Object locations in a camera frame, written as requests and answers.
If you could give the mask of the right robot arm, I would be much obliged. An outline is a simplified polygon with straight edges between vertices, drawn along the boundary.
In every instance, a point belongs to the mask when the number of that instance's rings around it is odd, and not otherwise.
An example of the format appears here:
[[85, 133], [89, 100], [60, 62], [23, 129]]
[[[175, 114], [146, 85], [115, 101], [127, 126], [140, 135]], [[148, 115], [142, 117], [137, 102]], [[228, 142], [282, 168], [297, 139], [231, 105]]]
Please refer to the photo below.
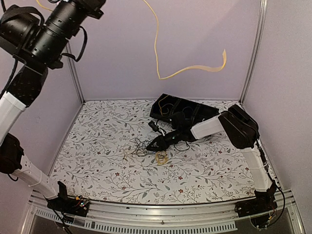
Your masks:
[[234, 104], [228, 110], [196, 124], [188, 120], [183, 113], [176, 113], [169, 117], [169, 122], [174, 131], [156, 137], [146, 147], [148, 151], [165, 151], [180, 141], [194, 142], [224, 131], [231, 144], [241, 150], [255, 186], [255, 199], [237, 203], [236, 211], [246, 211], [250, 214], [277, 208], [274, 197], [277, 185], [269, 174], [268, 162], [258, 142], [260, 137], [258, 124], [242, 108]]

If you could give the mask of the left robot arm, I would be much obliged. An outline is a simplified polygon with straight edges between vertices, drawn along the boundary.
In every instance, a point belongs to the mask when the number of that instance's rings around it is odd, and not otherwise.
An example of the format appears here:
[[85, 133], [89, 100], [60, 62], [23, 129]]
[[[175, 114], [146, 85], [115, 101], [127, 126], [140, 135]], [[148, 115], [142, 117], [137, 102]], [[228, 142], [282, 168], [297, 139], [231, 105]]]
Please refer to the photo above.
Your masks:
[[73, 206], [65, 185], [32, 165], [9, 131], [39, 96], [49, 69], [63, 67], [64, 48], [82, 22], [101, 18], [103, 5], [102, 0], [58, 0], [48, 19], [32, 6], [12, 5], [0, 19], [1, 48], [23, 64], [20, 70], [13, 68], [0, 94], [0, 170], [24, 180], [63, 212]]

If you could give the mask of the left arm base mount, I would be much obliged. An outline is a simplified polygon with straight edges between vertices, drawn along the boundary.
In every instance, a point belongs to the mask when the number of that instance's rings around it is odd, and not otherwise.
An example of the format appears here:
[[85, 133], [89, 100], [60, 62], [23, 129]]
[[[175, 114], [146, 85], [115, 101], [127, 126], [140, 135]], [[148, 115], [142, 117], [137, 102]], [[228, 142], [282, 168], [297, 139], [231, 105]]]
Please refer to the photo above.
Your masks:
[[82, 196], [75, 198], [57, 197], [47, 200], [47, 207], [51, 210], [59, 211], [64, 214], [86, 217], [89, 211], [90, 200]]

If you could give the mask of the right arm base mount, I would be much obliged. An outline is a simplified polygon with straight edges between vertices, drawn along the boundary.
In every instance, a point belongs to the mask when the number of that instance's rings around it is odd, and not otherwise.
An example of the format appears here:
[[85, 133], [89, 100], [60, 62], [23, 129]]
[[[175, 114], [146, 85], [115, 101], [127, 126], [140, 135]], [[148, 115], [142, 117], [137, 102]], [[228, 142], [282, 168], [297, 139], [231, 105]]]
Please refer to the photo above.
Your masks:
[[234, 211], [239, 217], [257, 215], [251, 218], [251, 224], [257, 229], [267, 228], [275, 216], [277, 203], [274, 196], [260, 196], [254, 199], [237, 202]]

